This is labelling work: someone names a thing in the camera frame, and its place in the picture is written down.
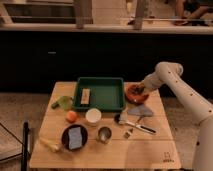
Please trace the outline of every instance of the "small cup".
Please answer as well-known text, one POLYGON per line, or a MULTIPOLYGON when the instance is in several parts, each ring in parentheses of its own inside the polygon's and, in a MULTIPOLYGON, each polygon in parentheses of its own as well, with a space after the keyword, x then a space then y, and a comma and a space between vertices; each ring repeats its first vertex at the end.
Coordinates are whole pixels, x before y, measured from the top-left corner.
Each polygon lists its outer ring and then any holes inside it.
POLYGON ((112 136, 112 131, 111 131, 110 128, 108 128, 108 127, 101 127, 98 130, 97 140, 106 144, 106 143, 109 142, 111 136, 112 136))
POLYGON ((97 126, 99 121, 101 120, 101 111, 96 109, 96 108, 92 108, 92 109, 89 109, 87 112, 86 112, 86 120, 88 122, 89 125, 91 126, 97 126))

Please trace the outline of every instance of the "white object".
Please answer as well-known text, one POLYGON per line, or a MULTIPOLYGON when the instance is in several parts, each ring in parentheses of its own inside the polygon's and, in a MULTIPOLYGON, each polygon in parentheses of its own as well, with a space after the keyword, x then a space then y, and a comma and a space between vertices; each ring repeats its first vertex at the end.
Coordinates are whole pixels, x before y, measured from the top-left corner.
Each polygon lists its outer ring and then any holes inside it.
POLYGON ((213 105, 186 84, 180 75, 183 73, 182 65, 178 63, 160 62, 155 72, 146 76, 142 81, 147 94, 167 84, 177 96, 183 106, 188 109, 200 125, 193 170, 213 170, 213 105))
POLYGON ((96 126, 101 120, 101 111, 96 108, 91 108, 86 112, 86 120, 89 125, 96 126))

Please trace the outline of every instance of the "wooden block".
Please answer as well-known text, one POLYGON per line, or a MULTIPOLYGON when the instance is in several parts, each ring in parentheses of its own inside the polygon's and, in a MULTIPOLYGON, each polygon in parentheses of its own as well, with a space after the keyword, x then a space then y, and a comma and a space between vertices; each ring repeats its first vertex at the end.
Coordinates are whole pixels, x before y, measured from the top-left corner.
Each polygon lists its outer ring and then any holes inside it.
POLYGON ((89 105, 90 89, 84 88, 81 95, 81 105, 89 105))

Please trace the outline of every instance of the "metal cup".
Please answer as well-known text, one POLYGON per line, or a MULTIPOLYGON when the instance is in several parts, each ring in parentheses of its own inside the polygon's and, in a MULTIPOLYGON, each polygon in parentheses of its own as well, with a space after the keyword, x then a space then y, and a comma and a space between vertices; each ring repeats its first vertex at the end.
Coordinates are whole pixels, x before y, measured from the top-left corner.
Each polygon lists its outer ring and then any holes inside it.
POLYGON ((105 143, 105 144, 108 143, 111 136, 112 136, 112 131, 108 127, 101 127, 98 130, 98 140, 102 143, 105 143))

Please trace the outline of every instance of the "floor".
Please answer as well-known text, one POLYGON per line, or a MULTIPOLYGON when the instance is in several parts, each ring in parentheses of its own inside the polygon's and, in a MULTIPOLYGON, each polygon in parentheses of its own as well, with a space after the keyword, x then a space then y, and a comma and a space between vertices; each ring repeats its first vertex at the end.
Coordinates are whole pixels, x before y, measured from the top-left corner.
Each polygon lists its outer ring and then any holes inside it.
MULTIPOLYGON (((23 122, 27 121, 37 137, 50 98, 49 94, 0 93, 0 122, 22 140, 23 122)), ((190 169, 198 126, 175 97, 162 98, 182 167, 190 169)), ((20 144, 0 127, 0 152, 19 148, 20 144)), ((0 163, 0 170, 20 170, 20 158, 0 163)))

